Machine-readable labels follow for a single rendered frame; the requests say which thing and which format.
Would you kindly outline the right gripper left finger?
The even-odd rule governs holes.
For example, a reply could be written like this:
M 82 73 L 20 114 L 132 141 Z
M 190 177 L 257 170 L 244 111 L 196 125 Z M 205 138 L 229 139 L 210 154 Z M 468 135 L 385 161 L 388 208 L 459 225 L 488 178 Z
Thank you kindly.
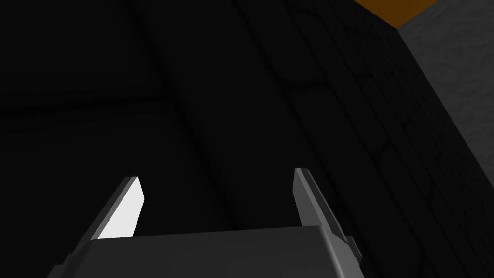
M 79 246 L 95 239 L 132 237 L 144 200 L 139 177 L 124 178 L 83 235 Z

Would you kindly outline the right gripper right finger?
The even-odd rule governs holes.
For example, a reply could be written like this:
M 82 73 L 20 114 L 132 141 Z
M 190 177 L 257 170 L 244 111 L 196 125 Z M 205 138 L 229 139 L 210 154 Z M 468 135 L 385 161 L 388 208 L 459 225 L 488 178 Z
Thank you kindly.
M 303 226 L 321 225 L 347 244 L 352 238 L 346 236 L 334 213 L 307 168 L 294 170 L 292 192 L 298 215 Z

